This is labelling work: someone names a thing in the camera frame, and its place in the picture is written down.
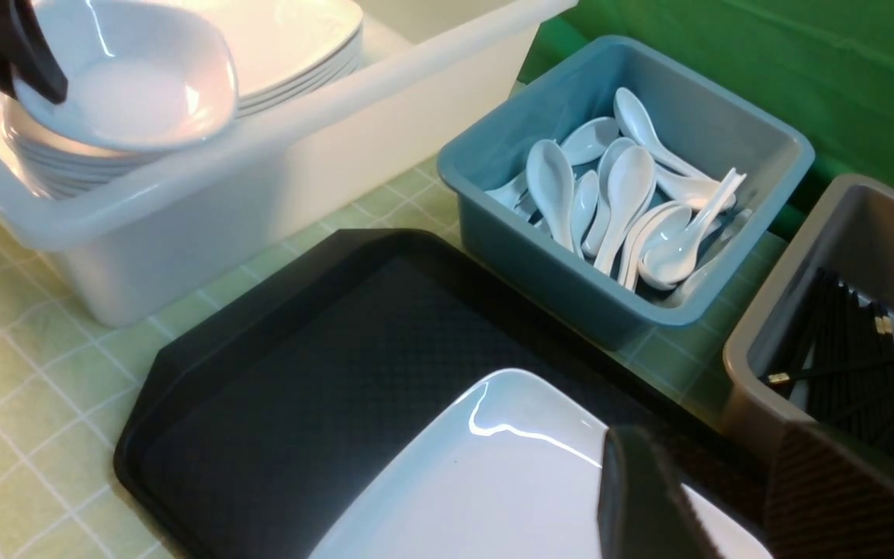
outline chopsticks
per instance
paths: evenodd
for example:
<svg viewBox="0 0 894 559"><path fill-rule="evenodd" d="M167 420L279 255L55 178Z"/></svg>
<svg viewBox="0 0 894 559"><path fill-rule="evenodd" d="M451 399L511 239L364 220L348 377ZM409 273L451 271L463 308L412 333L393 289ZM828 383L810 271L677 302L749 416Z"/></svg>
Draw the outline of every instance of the chopsticks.
<svg viewBox="0 0 894 559"><path fill-rule="evenodd" d="M759 378L774 392L808 382L806 413L894 457L894 325L881 301L818 269L771 365Z"/></svg>

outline black tray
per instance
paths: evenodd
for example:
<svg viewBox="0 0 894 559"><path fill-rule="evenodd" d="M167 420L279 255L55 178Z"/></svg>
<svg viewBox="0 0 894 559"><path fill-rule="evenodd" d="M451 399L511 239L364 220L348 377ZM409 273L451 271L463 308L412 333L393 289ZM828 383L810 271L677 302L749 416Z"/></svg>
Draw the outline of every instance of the black tray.
<svg viewBox="0 0 894 559"><path fill-rule="evenodd" d="M642 425L752 531L765 470L432 234L334 233L158 353L117 477L196 557L304 558L465 389L532 371Z"/></svg>

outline ceramic spoon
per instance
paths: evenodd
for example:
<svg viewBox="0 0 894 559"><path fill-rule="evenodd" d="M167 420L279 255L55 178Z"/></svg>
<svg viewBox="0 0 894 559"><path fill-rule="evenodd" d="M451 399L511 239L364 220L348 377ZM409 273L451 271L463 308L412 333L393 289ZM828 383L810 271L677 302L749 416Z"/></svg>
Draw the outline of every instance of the ceramic spoon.
<svg viewBox="0 0 894 559"><path fill-rule="evenodd" d="M609 227L603 237L595 266L603 275L609 276L613 261L623 245L627 227L648 199L653 188L653 157L646 149L632 146L617 159L609 173L606 185L609 196Z"/></svg>
<svg viewBox="0 0 894 559"><path fill-rule="evenodd" d="M695 216L684 231L643 255L643 264L650 276L663 284L673 286L691 275L698 259L699 243L702 243L706 232L709 232L709 226L716 219L723 203L746 177L746 174L737 175L736 170L731 169L730 173L726 174L722 186L706 203L705 209Z"/></svg>
<svg viewBox="0 0 894 559"><path fill-rule="evenodd" d="M634 276L634 283L636 284L636 262L639 261L639 255L643 253L643 241L646 240L646 237L650 236L649 234L643 236L643 228L648 226L652 220L654 220L656 224L659 224L660 220L657 219L657 216L666 210L678 206L684 206L684 204L671 201L650 208L636 220L630 229L627 230L627 240L623 243L623 257L621 257L620 261L624 262L624 264L620 265L620 273L616 277L617 282L620 283L621 286L624 286L628 290L634 289L634 287L629 284L631 273L632 276ZM691 219L691 210L689 210L689 218L685 219L685 222L681 225L681 229L684 229L685 226L688 225L688 219Z"/></svg>
<svg viewBox="0 0 894 559"><path fill-rule="evenodd" d="M592 223L595 207L599 202L599 174L588 171L578 179L574 190L574 205L571 209L571 241L574 252L582 255L581 238Z"/></svg>
<svg viewBox="0 0 894 559"><path fill-rule="evenodd" d="M623 135L634 139L638 145L646 148L657 161L686 176L709 179L705 173L691 166L681 157L674 155L664 147L663 143L660 143L660 138L657 137L657 132L653 129L653 123L650 121L650 115L630 89L616 89L613 111L616 114L617 123L623 130Z"/></svg>
<svg viewBox="0 0 894 559"><path fill-rule="evenodd" d="M663 241L668 240L668 238L672 238L676 234L680 234L682 231L684 231L685 227L688 226L688 220L691 219L691 208L689 208L689 206L685 206L684 204L681 204L681 202L680 202L680 205L682 206L682 208L685 208L686 210L688 210L688 212L684 212L684 219L681 219L681 217L677 217L677 218L673 217L671 219L676 220L676 221L674 223L667 223L667 218L666 218L666 223L664 223L663 225L661 225L659 227L659 229L660 229L659 231L654 232L653 234L650 234L650 233L652 233L652 231L646 231L646 232L642 233L643 236L646 236L646 241L644 241L642 244L638 243L634 247L634 251L636 251L635 256L638 257L638 262L636 262L636 266L632 270L632 274L634 276L632 276L632 279L630 279L630 277L628 277L628 279L627 279L627 286L632 286L632 287L630 287L630 289L632 289L632 290L636 289L636 276L639 275L643 278L644 283L648 284L648 286L653 287L655 290L659 290L659 291L674 290L674 293L671 294L671 296L674 296L674 294L678 293L678 291L680 291L682 287L686 286L686 284L688 284L688 282L691 282L693 277L695 277L696 273L698 273L698 270L696 270L696 272L692 273L692 275L689 276L684 282L681 282L678 284L663 283L659 279L657 279L655 276L650 275L650 271L646 268L646 265L643 264L642 255L645 255L647 252L652 250L652 248L655 248L660 243L663 243ZM656 227L656 226L657 226L657 224L650 224L650 227L652 228L652 230L653 230L653 227ZM716 230L719 229L721 226L722 226L722 224L719 222L719 220L714 220L712 222L712 225L709 226L709 231L706 232L705 237L708 237L711 234L716 233Z"/></svg>
<svg viewBox="0 0 894 559"><path fill-rule="evenodd" d="M574 173L564 152L554 141L533 144L526 158L526 183L533 203L547 220L554 241L574 251L571 241L571 206L574 202Z"/></svg>
<svg viewBox="0 0 894 559"><path fill-rule="evenodd" d="M660 165L655 170L657 186L671 200L682 202L696 212L705 208L705 203L716 193L720 183L712 179L692 178L674 174ZM723 211L729 210L737 203L736 196L730 196L723 204Z"/></svg>
<svg viewBox="0 0 894 559"><path fill-rule="evenodd" d="M619 135L620 127L615 118L600 116L568 134L561 142L561 150L572 166L592 163L606 152L606 148Z"/></svg>
<svg viewBox="0 0 894 559"><path fill-rule="evenodd" d="M609 200L606 198L609 171L613 169L613 165L623 155L623 152L635 145L636 142L630 138L616 138L603 153L602 159L599 159L599 205L595 211L592 227L588 230L588 237L581 245L582 252L588 258L595 258L599 254L602 238L605 237L606 230L609 229Z"/></svg>
<svg viewBox="0 0 894 559"><path fill-rule="evenodd" d="M615 118L600 116L575 128L561 142L561 151L572 166L592 163L606 152L606 148L616 141L620 127ZM521 171L511 181L485 193L508 209L515 208L526 195L526 171Z"/></svg>
<svg viewBox="0 0 894 559"><path fill-rule="evenodd" d="M522 197L526 194L526 171L519 171L519 174L512 178L508 183L501 185L499 188L486 190L485 193L496 199L501 205L508 209L515 208Z"/></svg>

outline green backdrop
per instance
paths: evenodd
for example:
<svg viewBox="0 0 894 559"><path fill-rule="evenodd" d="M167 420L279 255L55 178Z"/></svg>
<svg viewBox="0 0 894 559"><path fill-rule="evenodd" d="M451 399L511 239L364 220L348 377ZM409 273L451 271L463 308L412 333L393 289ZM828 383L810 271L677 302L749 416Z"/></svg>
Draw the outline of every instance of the green backdrop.
<svg viewBox="0 0 894 559"><path fill-rule="evenodd" d="M773 230L833 177L894 187L894 0L579 0L545 22L524 82L602 35L632 36L798 128L816 164Z"/></svg>

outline white bowl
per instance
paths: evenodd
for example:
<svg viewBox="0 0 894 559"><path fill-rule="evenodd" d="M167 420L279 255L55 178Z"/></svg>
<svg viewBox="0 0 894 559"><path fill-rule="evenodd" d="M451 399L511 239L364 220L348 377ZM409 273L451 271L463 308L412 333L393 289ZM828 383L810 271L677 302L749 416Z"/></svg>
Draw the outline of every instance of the white bowl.
<svg viewBox="0 0 894 559"><path fill-rule="evenodd" d="M223 31L239 95L263 95L312 71L361 28L351 0L148 0L202 14Z"/></svg>
<svg viewBox="0 0 894 559"><path fill-rule="evenodd" d="M201 16L118 0L46 0L34 9L68 77L68 99L54 105L15 73L13 81L19 102L48 130L99 148L163 151L233 123L233 58Z"/></svg>

